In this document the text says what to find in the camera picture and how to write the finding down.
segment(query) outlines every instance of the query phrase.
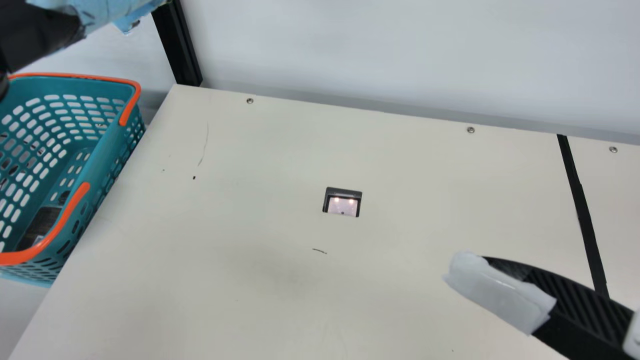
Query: white wall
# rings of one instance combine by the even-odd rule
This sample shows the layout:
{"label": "white wall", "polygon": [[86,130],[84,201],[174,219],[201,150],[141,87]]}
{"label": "white wall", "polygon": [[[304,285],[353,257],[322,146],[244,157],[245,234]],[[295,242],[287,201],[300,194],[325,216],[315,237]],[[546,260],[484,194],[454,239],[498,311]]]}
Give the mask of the white wall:
{"label": "white wall", "polygon": [[637,0],[182,3],[207,86],[587,136],[640,134]]}
{"label": "white wall", "polygon": [[175,80],[151,15],[124,35],[112,25],[42,58],[21,72],[74,72],[135,80],[142,86],[140,108],[150,122]]}

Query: teal basket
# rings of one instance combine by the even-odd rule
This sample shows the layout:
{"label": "teal basket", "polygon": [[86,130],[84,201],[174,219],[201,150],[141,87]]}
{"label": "teal basket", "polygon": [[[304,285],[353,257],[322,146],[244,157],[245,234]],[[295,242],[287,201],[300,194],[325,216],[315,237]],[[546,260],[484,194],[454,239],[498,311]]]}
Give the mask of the teal basket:
{"label": "teal basket", "polygon": [[48,286],[145,126],[140,86],[21,74],[0,102],[0,276]]}

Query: black stripe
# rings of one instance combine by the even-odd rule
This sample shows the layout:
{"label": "black stripe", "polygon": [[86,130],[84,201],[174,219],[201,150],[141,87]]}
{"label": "black stripe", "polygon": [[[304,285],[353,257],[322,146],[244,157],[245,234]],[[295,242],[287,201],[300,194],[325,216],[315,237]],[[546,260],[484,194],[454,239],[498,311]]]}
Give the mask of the black stripe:
{"label": "black stripe", "polygon": [[593,230],[593,224],[591,223],[587,199],[584,196],[584,190],[582,189],[582,184],[580,184],[578,172],[573,162],[569,139],[567,139],[565,135],[558,135],[558,143],[560,144],[560,152],[562,152],[566,176],[571,186],[573,203],[575,204],[575,210],[578,214],[578,222],[580,223],[582,239],[584,240],[584,250],[587,253],[587,261],[589,261],[589,269],[591,270],[591,278],[593,279],[593,287],[597,293],[609,298],[607,279],[604,275],[604,267],[602,266],[602,259],[600,258],[600,251],[598,250],[598,243],[596,242],[596,234]]}
{"label": "black stripe", "polygon": [[180,0],[173,0],[151,13],[156,23],[166,58],[180,85],[200,86],[202,73]]}

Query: table surface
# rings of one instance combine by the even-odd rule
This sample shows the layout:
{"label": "table surface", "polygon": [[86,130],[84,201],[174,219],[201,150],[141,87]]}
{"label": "table surface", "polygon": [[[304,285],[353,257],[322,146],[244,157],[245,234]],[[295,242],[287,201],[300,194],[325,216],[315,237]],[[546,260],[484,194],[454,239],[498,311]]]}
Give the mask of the table surface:
{"label": "table surface", "polygon": [[[640,147],[569,139],[611,298],[640,309]],[[609,147],[617,148],[613,153]]]}
{"label": "table surface", "polygon": [[555,135],[248,97],[171,90],[12,360],[562,358],[441,279],[592,287]]}

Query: orange basket handle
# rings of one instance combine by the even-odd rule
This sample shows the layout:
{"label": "orange basket handle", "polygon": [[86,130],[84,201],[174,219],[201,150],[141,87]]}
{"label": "orange basket handle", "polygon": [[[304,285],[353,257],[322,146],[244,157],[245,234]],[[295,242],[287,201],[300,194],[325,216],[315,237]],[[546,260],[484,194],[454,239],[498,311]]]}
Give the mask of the orange basket handle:
{"label": "orange basket handle", "polygon": [[82,183],[78,186],[76,192],[71,196],[69,200],[69,204],[65,207],[65,210],[62,213],[62,216],[58,221],[56,221],[53,228],[47,233],[44,239],[37,243],[36,245],[15,252],[0,252],[0,266],[11,266],[25,263],[33,258],[35,258],[41,251],[47,248],[49,244],[56,238],[56,236],[60,233],[60,231],[65,227],[67,221],[73,214],[76,206],[80,203],[83,197],[91,188],[91,184]]}

